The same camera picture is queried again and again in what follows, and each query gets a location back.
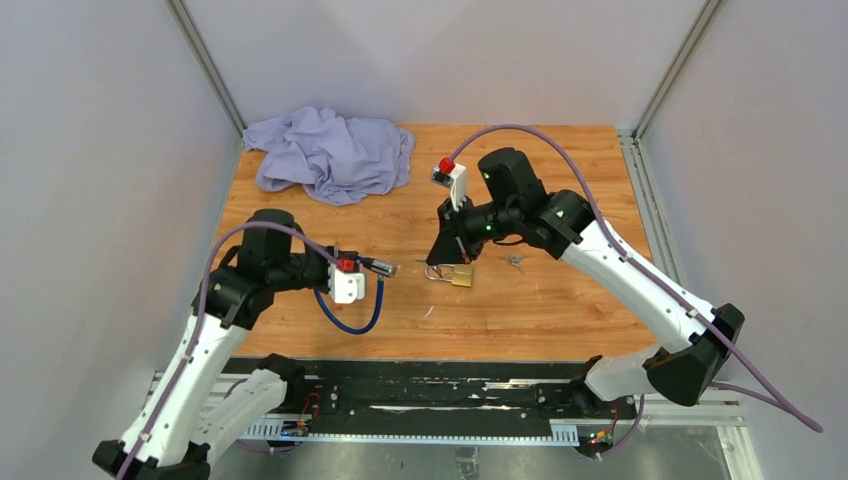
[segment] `brass padlock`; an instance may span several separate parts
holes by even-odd
[[[445,276],[442,273],[442,268],[448,267],[453,273],[450,276]],[[451,285],[457,287],[471,288],[471,283],[474,280],[474,267],[471,265],[428,265],[424,269],[424,276],[430,280],[438,280],[440,282],[450,282]]]

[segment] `purple cloth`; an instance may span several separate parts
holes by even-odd
[[[409,183],[415,137],[378,118],[345,120],[329,108],[304,107],[254,123],[244,131],[248,150],[268,152],[256,184],[278,192],[294,184],[330,205],[359,203]]]

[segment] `blue tube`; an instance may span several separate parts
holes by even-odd
[[[374,313],[371,314],[371,321],[368,322],[368,325],[365,325],[362,328],[351,328],[341,322],[333,312],[327,308],[327,304],[324,303],[324,298],[321,296],[321,292],[318,289],[313,289],[315,292],[315,300],[318,300],[318,306],[321,307],[321,310],[324,311],[324,315],[333,322],[333,325],[339,327],[344,332],[350,333],[351,335],[362,335],[363,333],[368,333],[374,328],[374,325],[377,325],[377,319],[380,318],[380,310],[383,308],[383,277],[377,278],[377,300],[374,302]]]

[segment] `gray wall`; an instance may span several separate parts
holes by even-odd
[[[645,141],[684,276],[826,429],[746,401],[765,478],[845,478],[848,5],[731,0]],[[730,378],[753,385],[738,364]]]
[[[632,126],[703,0],[189,0],[248,123]]]
[[[2,2],[0,478],[101,478],[94,447],[184,326],[237,142],[164,2]]]

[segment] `wooden tabletop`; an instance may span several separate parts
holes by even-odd
[[[354,336],[338,330],[324,317],[309,290],[283,292],[262,314],[237,354],[582,361],[600,353],[624,354],[652,343],[648,330],[612,295],[542,250],[487,244],[473,264],[470,289],[426,279],[423,264],[417,260],[424,259],[433,245],[438,232],[436,207],[448,195],[447,189],[430,182],[430,169],[480,127],[403,128],[416,137],[410,183],[385,196],[369,196],[357,205],[326,205],[309,198],[299,186],[279,193],[261,192],[254,176],[265,154],[242,155],[219,233],[243,223],[257,209],[279,208],[294,214],[306,234],[319,243],[338,243],[343,250],[358,250],[401,268],[386,280],[383,313],[368,334]],[[615,130],[540,129],[572,155],[618,233],[650,258]],[[499,131],[478,139],[458,159],[469,169],[470,196],[475,203],[490,200],[477,161],[504,146],[524,151],[549,191],[567,188],[580,192],[565,162],[548,145],[522,132]],[[230,244],[235,242],[240,242],[240,236]],[[294,250],[303,251],[300,245]],[[527,255],[522,261],[525,273],[503,259],[510,254]],[[363,326],[371,316],[375,284],[375,275],[369,275],[366,299],[356,304],[333,305],[329,298],[327,302],[343,322]]]

